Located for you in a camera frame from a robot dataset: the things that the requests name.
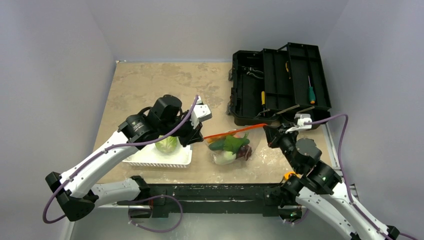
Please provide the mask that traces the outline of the clear zip top bag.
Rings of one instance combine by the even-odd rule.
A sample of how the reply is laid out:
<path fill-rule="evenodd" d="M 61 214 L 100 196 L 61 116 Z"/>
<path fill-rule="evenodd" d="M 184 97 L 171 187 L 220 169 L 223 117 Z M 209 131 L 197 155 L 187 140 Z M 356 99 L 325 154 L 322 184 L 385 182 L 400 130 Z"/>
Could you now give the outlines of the clear zip top bag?
<path fill-rule="evenodd" d="M 204 137 L 216 165 L 248 161 L 265 135 L 265 123 L 229 130 Z"/>

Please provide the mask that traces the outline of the purple grape bunch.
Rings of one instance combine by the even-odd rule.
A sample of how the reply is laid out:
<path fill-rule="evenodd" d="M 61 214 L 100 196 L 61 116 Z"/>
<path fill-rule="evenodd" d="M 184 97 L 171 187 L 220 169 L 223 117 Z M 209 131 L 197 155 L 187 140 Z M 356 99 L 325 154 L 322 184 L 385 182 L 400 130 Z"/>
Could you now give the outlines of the purple grape bunch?
<path fill-rule="evenodd" d="M 236 153 L 236 160 L 247 161 L 252 156 L 253 150 L 249 145 L 243 145 Z"/>

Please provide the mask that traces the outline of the white radish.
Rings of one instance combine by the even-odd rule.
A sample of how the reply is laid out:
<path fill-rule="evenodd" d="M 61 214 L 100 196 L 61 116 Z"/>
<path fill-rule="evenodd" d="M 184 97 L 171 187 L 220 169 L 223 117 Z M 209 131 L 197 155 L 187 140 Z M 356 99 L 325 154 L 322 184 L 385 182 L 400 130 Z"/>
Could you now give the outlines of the white radish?
<path fill-rule="evenodd" d="M 212 142 L 216 142 L 218 140 L 225 140 L 225 147 L 224 150 L 213 151 L 213 161 L 217 165 L 228 165 L 235 162 L 239 148 L 244 145 L 250 146 L 251 142 L 248 133 L 244 133 L 243 135 L 241 135 L 240 133 L 228 134 L 225 136 L 220 136 Z"/>

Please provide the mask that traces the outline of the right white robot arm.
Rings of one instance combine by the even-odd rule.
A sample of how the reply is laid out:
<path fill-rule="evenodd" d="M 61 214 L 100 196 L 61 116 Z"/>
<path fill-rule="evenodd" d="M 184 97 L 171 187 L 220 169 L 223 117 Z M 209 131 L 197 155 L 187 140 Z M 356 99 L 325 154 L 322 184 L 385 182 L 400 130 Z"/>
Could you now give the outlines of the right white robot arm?
<path fill-rule="evenodd" d="M 328 164 L 313 139 L 298 138 L 294 126 L 263 127 L 267 144 L 280 149 L 294 174 L 279 185 L 282 206 L 306 207 L 349 240 L 395 240 L 400 230 L 374 217 Z"/>

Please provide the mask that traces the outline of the white plastic basket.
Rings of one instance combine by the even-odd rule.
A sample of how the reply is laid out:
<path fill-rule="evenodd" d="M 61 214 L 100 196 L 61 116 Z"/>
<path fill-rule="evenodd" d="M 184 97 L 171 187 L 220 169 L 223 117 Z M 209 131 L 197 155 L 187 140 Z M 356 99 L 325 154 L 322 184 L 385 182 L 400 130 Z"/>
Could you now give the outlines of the white plastic basket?
<path fill-rule="evenodd" d="M 192 161 L 192 153 L 191 145 L 182 147 L 178 143 L 173 152 L 163 153 L 154 144 L 150 144 L 122 162 L 139 167 L 188 168 Z"/>

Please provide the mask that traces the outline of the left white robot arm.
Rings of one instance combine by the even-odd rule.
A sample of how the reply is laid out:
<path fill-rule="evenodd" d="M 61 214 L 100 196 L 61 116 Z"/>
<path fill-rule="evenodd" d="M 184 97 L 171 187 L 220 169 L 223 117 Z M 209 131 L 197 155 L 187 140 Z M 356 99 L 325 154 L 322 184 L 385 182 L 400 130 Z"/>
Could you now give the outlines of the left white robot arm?
<path fill-rule="evenodd" d="M 52 191 L 46 206 L 56 201 L 71 222 L 87 216 L 94 208 L 114 202 L 149 199 L 149 186 L 141 176 L 121 182 L 100 184 L 99 180 L 126 158 L 167 137 L 178 138 L 183 147 L 203 141 L 203 122 L 211 110 L 196 96 L 187 111 L 179 98 L 166 94 L 136 114 L 128 116 L 111 137 L 82 162 L 63 172 L 51 172 L 45 181 Z"/>

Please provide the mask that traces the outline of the green cucumber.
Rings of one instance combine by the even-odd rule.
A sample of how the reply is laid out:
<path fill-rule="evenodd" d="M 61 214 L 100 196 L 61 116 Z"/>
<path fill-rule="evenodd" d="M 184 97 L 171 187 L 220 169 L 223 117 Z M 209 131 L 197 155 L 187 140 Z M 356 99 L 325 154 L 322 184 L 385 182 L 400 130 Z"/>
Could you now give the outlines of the green cucumber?
<path fill-rule="evenodd" d="M 208 148 L 211 151 L 223 151 L 225 149 L 225 140 L 224 139 L 220 139 L 218 141 L 211 142 L 208 145 Z"/>

